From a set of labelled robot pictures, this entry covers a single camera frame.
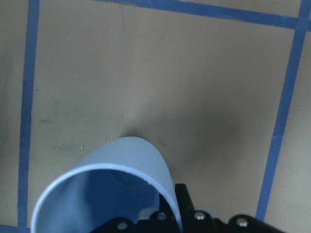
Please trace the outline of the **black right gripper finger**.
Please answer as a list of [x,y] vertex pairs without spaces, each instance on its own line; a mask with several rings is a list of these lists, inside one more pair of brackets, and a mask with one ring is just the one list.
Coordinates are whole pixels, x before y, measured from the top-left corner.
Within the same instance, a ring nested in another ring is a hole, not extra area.
[[194,212],[194,206],[190,198],[187,186],[184,183],[175,185],[175,194],[182,220],[190,220]]

